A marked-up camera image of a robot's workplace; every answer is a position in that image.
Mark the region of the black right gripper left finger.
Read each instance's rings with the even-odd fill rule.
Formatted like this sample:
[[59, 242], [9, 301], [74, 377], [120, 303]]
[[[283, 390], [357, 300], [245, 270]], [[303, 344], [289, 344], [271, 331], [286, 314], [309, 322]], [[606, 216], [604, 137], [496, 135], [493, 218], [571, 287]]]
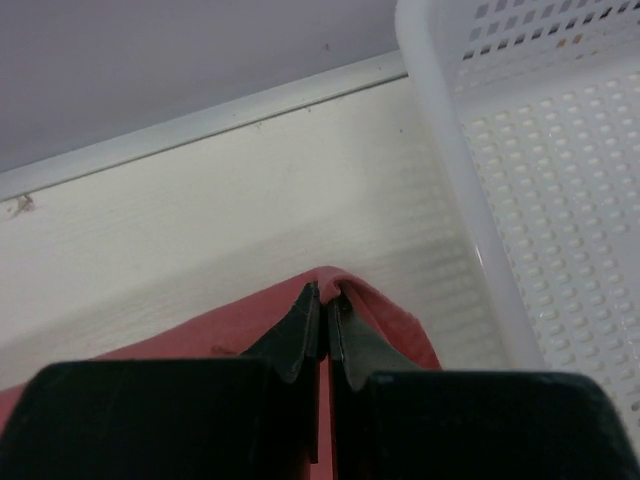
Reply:
[[305, 479], [318, 460], [319, 289], [235, 357], [52, 364], [1, 437], [5, 479]]

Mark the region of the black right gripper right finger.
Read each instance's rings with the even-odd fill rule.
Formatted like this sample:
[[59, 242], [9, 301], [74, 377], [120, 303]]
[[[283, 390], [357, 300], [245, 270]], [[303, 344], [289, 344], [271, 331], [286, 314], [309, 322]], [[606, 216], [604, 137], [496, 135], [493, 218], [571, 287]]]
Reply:
[[326, 309], [338, 479], [635, 479], [639, 462], [591, 378], [423, 369], [345, 297]]

